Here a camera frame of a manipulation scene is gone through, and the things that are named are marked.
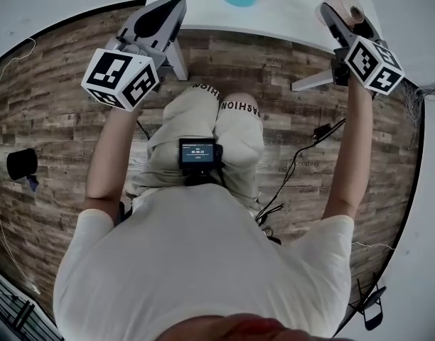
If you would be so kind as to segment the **person's right leg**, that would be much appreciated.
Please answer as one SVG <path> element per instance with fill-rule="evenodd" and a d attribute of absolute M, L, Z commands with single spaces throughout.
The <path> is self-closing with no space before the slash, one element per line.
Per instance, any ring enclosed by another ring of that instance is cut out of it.
<path fill-rule="evenodd" d="M 236 92 L 226 96 L 222 102 L 245 102 L 252 105 L 257 105 L 255 98 L 245 92 Z"/>

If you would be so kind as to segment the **small black monitor screen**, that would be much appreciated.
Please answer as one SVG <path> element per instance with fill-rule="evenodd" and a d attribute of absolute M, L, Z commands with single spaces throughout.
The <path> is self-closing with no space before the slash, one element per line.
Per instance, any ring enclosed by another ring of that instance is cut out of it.
<path fill-rule="evenodd" d="M 226 188 L 223 148 L 215 139 L 179 139 L 178 164 L 186 186 L 217 184 Z"/>

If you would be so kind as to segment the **white table leg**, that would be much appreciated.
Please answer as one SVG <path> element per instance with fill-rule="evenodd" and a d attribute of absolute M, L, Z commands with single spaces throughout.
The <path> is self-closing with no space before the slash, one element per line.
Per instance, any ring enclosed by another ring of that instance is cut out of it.
<path fill-rule="evenodd" d="M 331 69 L 306 77 L 302 80 L 292 82 L 291 90 L 294 92 L 300 92 L 330 83 L 333 83 L 333 71 Z"/>
<path fill-rule="evenodd" d="M 166 49 L 166 57 L 178 80 L 187 81 L 188 69 L 177 38 Z"/>

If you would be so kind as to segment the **small black box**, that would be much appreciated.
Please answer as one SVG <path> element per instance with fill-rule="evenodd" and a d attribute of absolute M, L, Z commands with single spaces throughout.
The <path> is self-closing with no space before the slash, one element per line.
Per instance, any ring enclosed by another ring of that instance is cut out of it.
<path fill-rule="evenodd" d="M 318 141 L 319 139 L 323 138 L 331 129 L 332 126 L 330 124 L 325 124 L 314 129 L 312 139 L 314 141 Z"/>

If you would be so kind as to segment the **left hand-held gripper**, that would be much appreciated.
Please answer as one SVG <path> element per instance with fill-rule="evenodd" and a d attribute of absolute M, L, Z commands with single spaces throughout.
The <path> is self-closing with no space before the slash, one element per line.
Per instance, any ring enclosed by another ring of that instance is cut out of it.
<path fill-rule="evenodd" d="M 101 104 L 136 109 L 168 72 L 164 52 L 176 39 L 186 11 L 186 0 L 157 0 L 135 11 L 118 36 L 96 49 L 81 86 Z"/>

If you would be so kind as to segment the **person's left forearm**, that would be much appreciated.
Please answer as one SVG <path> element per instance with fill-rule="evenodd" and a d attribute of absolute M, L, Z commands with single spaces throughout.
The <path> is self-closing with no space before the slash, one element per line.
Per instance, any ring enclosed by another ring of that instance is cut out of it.
<path fill-rule="evenodd" d="M 118 223 L 138 113 L 112 109 L 97 140 L 87 173 L 84 208 L 101 210 Z"/>

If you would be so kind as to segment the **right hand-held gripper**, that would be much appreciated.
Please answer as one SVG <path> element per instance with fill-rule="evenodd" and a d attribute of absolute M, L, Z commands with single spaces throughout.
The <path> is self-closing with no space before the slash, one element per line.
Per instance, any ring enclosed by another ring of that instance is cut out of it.
<path fill-rule="evenodd" d="M 362 12 L 353 12 L 350 28 L 329 4 L 321 4 L 323 20 L 332 36 L 343 49 L 343 62 L 361 85 L 373 92 L 389 95 L 404 79 L 397 56 L 388 48 L 375 43 L 382 41 L 370 19 Z M 353 43 L 353 35 L 358 36 Z"/>

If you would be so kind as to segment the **person's right forearm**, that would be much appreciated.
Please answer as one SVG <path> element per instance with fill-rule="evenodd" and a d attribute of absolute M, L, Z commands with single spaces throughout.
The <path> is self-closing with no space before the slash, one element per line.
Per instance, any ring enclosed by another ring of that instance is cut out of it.
<path fill-rule="evenodd" d="M 370 177 L 372 132 L 372 95 L 352 75 L 348 80 L 345 127 L 324 219 L 356 216 Z"/>

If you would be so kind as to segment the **black round bin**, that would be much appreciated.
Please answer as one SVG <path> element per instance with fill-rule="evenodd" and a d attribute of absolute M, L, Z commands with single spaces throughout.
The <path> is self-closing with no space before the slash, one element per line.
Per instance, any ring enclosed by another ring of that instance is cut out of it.
<path fill-rule="evenodd" d="M 12 180 L 34 175 L 38 168 L 36 152 L 32 148 L 27 148 L 10 153 L 6 159 L 6 167 Z"/>

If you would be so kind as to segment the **black metal rack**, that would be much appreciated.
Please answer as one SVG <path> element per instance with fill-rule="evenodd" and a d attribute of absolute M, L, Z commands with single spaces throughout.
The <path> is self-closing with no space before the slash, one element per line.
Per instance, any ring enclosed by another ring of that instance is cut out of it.
<path fill-rule="evenodd" d="M 0 275 L 0 340 L 65 341 L 39 304 Z"/>

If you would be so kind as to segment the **black folding chair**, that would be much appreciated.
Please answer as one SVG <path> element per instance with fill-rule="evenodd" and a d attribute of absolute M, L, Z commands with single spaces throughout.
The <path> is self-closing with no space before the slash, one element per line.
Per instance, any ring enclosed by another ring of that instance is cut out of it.
<path fill-rule="evenodd" d="M 348 304 L 348 306 L 350 306 L 355 312 L 363 316 L 364 326 L 367 331 L 374 330 L 383 321 L 383 309 L 382 309 L 381 297 L 383 293 L 387 290 L 386 286 L 383 286 L 381 288 L 378 286 L 377 274 L 375 272 L 372 273 L 372 277 L 373 277 L 372 284 L 376 288 L 376 290 L 370 295 L 365 296 L 362 291 L 362 286 L 360 285 L 360 280 L 357 279 L 358 293 L 360 296 L 360 300 L 356 303 L 356 305 L 353 305 L 352 303 Z M 379 306 L 380 308 L 379 313 L 374 317 L 368 319 L 366 316 L 366 311 L 374 305 Z"/>

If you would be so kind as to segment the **beige t-shirt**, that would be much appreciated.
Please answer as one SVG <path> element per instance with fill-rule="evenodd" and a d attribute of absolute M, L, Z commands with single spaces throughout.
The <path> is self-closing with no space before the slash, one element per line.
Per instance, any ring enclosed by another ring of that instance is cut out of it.
<path fill-rule="evenodd" d="M 211 184 L 156 191 L 118 225 L 88 209 L 58 269 L 55 321 L 66 341 L 155 341 L 190 318 L 252 313 L 331 337 L 350 297 L 353 231 L 337 215 L 280 246 Z"/>

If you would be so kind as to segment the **pink plastic cup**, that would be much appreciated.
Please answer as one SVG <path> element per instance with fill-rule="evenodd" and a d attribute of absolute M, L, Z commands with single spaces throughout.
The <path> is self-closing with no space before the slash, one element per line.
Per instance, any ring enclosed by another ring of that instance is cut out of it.
<path fill-rule="evenodd" d="M 358 0 L 324 0 L 349 26 L 365 20 L 363 7 Z"/>

